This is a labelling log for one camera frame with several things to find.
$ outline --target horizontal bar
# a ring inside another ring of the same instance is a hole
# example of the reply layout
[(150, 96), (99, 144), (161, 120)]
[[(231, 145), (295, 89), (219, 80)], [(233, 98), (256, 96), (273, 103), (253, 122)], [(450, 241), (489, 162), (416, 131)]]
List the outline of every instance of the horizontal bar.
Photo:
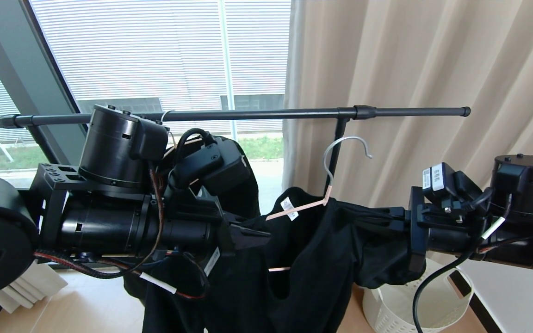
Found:
[[(369, 119), (374, 117), (403, 116), (463, 116), (470, 114), (470, 108), (376, 108), (366, 105), (341, 108), (299, 108), (281, 110), (248, 110), (248, 111), (172, 111), (168, 113), (143, 113), (150, 120), (165, 122), (183, 122), (186, 120), (255, 120), (255, 119), (318, 119), (347, 118)], [(42, 126), (57, 124), (87, 124), (91, 118), (89, 113), (67, 114), (56, 116), (22, 116), (11, 114), (0, 117), (0, 128), (14, 129), (26, 126)]]

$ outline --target window frame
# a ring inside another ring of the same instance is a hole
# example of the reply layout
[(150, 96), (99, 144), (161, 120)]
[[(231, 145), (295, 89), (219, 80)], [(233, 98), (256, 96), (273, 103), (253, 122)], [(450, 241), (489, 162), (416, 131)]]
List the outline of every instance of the window frame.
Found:
[[(22, 115), (80, 112), (27, 0), (0, 1), (0, 81)], [(79, 164), (84, 125), (38, 129), (31, 134), (49, 162)]]

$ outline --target robotic arm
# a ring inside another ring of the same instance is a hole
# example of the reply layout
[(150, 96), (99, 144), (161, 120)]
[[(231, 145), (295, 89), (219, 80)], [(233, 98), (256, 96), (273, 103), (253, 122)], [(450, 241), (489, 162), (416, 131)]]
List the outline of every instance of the robotic arm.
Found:
[[(241, 227), (243, 219), (217, 198), (250, 176), (235, 143), (192, 129), (171, 152), (168, 131), (97, 105), (80, 166), (40, 164), (29, 190), (0, 179), (0, 289), (27, 269), (37, 249), (82, 261), (156, 259), (175, 247), (206, 258), (216, 247), (234, 255), (268, 242), (269, 234)], [(191, 135), (201, 142), (186, 154)], [(203, 196), (190, 190), (195, 182)], [(423, 270), (426, 251), (461, 256), (472, 246), (470, 259), (533, 269), (533, 156), (496, 157), (484, 191), (445, 163), (425, 169), (422, 185), (411, 188), (407, 208), (376, 208), (393, 219), (355, 223), (407, 234), (412, 271)]]

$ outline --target black garment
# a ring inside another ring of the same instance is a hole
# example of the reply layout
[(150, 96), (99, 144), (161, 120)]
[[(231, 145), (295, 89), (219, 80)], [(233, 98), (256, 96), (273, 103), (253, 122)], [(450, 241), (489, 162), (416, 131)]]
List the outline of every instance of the black garment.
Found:
[[(283, 210), (289, 197), (296, 207), (320, 200), (300, 188), (284, 192), (272, 213)], [(247, 221), (248, 228), (271, 232), (260, 248), (237, 251), (218, 260), (205, 299), (190, 301), (148, 285), (143, 331), (201, 333), (336, 332), (351, 297), (353, 282), (376, 288), (404, 284), (421, 274), (408, 271), (404, 236), (382, 236), (362, 230), (353, 221), (368, 209), (331, 198), (326, 206), (265, 221)], [(198, 272), (184, 261), (166, 260), (150, 274), (176, 288), (194, 292)], [(272, 267), (290, 271), (269, 272)]]
[[(256, 182), (256, 177), (254, 176), (254, 172), (252, 171), (250, 162), (246, 158), (244, 150), (237, 142), (235, 142), (235, 144), (237, 150), (239, 150), (240, 154), (243, 155), (244, 161), (246, 162), (246, 165), (250, 170), (250, 177), (239, 185), (231, 188), (231, 190), (219, 195), (218, 198), (220, 205), (224, 211), (228, 211), (229, 213), (239, 215), (246, 219), (250, 219), (252, 217), (257, 217), (258, 215), (260, 215), (260, 206), (258, 205), (258, 183)], [(202, 141), (192, 142), (188, 145), (184, 145), (184, 156), (188, 156), (189, 154), (192, 154), (193, 152), (199, 150), (202, 145)], [(172, 168), (174, 156), (174, 152), (169, 154), (169, 156), (167, 156), (163, 161), (161, 161), (159, 169), (162, 170)], [(196, 182), (191, 185), (191, 190), (195, 193), (198, 193), (200, 187), (201, 185)], [(140, 259), (133, 259), (127, 261), (131, 261), (132, 264), (136, 264), (139, 262), (139, 260)], [(148, 271), (145, 268), (142, 268), (140, 270), (145, 272)], [(127, 293), (129, 293), (129, 295), (131, 295), (132, 297), (136, 297), (141, 301), (144, 301), (145, 293), (148, 287), (148, 283), (145, 280), (142, 280), (141, 278), (133, 274), (127, 274), (123, 277), (123, 281), (123, 286)]]

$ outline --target grass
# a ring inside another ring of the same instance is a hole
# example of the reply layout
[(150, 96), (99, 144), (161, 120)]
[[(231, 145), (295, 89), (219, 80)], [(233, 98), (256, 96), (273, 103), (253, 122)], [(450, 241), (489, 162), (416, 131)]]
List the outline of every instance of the grass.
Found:
[[(283, 139), (281, 137), (241, 138), (238, 143), (246, 153), (248, 160), (272, 160), (283, 158)], [(8, 148), (13, 162), (9, 162), (0, 149), (0, 170), (32, 169), (38, 163), (46, 162), (40, 147)]]

